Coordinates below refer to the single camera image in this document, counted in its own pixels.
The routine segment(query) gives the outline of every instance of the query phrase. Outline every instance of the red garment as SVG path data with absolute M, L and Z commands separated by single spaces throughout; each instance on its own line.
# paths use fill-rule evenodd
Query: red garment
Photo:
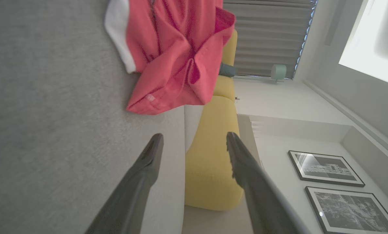
M 117 22 L 123 19 L 118 9 L 126 2 L 129 11 L 124 42 L 118 41 L 114 27 L 120 28 Z M 222 0 L 155 0 L 153 7 L 150 0 L 110 2 L 106 30 L 127 72 L 142 73 L 128 111 L 159 114 L 181 105 L 210 102 L 222 48 L 235 22 L 235 16 L 221 7 Z

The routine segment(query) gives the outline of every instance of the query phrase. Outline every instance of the gray fabric surface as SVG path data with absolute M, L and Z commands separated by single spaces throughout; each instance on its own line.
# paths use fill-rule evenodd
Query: gray fabric surface
M 164 134 L 142 233 L 181 233 L 183 107 L 126 112 L 106 0 L 0 0 L 0 234 L 84 233 L 150 137 Z

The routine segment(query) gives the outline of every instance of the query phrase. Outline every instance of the picture frame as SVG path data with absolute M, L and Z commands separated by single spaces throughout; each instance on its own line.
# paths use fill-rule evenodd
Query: picture frame
M 388 212 L 373 193 L 306 187 L 324 234 L 388 234 Z
M 365 186 L 344 157 L 292 150 L 289 150 L 288 154 L 301 180 L 355 187 Z

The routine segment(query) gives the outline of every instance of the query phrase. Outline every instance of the yellow cushion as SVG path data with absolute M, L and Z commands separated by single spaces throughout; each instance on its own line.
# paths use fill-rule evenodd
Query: yellow cushion
M 217 77 L 213 95 L 222 96 L 234 102 L 235 95 L 233 78 L 219 75 L 219 77 Z
M 236 54 L 236 46 L 237 46 L 237 31 L 234 30 L 227 44 L 222 49 L 222 59 L 221 59 L 222 63 L 228 64 L 231 66 L 234 65 L 234 55 Z
M 243 189 L 232 178 L 227 132 L 239 134 L 234 102 L 213 96 L 185 154 L 185 205 L 223 211 L 240 203 Z

